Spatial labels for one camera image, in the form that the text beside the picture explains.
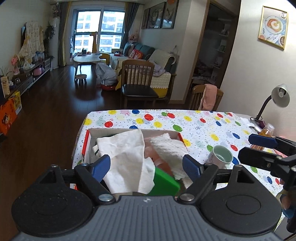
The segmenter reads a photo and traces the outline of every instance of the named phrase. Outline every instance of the hanging clothes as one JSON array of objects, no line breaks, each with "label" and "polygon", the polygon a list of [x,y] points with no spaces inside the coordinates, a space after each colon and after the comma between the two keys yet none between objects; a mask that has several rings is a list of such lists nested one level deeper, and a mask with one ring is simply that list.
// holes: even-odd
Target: hanging clothes
[{"label": "hanging clothes", "polygon": [[26,23],[25,41],[18,53],[18,57],[25,57],[24,67],[32,63],[37,51],[44,52],[42,27],[39,27],[37,21],[30,21]]}]

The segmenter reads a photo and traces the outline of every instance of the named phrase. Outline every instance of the sofa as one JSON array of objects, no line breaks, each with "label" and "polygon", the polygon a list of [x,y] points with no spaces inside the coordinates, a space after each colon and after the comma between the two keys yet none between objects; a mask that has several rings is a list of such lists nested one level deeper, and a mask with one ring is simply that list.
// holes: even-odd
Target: sofa
[{"label": "sofa", "polygon": [[[143,53],[142,59],[147,61],[152,60],[166,70],[166,73],[163,75],[152,78],[151,87],[158,94],[159,98],[166,97],[166,100],[169,100],[173,87],[173,81],[176,76],[175,72],[177,63],[175,57],[165,51],[155,49],[147,45],[142,45],[141,43],[136,43],[134,45],[134,49]],[[114,56],[113,53],[110,55],[111,67],[117,74],[119,74],[122,68],[122,62],[126,59],[128,59],[128,56]],[[117,80],[118,85],[116,86],[116,90],[121,88],[121,75],[118,75]]]}]

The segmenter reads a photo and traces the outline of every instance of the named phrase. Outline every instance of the white mug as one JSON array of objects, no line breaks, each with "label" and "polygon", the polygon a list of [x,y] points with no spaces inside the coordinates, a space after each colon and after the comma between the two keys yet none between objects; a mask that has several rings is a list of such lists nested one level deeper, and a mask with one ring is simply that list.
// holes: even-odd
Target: white mug
[{"label": "white mug", "polygon": [[230,150],[224,146],[214,146],[207,162],[213,163],[219,167],[219,169],[227,169],[229,164],[233,160],[233,155]]}]

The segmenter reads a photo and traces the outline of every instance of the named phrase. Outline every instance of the black chair seat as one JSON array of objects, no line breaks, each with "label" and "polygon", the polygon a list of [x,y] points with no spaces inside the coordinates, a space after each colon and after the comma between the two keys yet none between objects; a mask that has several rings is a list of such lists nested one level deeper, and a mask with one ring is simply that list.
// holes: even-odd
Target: black chair seat
[{"label": "black chair seat", "polygon": [[156,92],[147,85],[123,85],[122,94],[129,97],[155,97],[158,98]]}]

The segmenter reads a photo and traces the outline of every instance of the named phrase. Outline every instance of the desk lamp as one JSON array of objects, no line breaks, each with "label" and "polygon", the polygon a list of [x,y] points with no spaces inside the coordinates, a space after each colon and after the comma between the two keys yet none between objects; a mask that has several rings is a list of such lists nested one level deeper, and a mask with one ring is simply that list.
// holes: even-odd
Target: desk lamp
[{"label": "desk lamp", "polygon": [[261,128],[264,128],[264,123],[263,123],[263,120],[259,120],[261,115],[262,115],[262,112],[264,111],[267,103],[270,101],[270,100],[273,100],[274,103],[278,106],[278,107],[281,107],[281,108],[285,108],[288,106],[289,102],[290,102],[290,96],[289,96],[289,93],[288,93],[288,88],[286,86],[286,84],[281,84],[281,85],[278,85],[277,87],[275,87],[272,92],[271,92],[271,95],[265,100],[263,106],[261,107],[258,115],[256,116],[256,118],[254,119]]}]

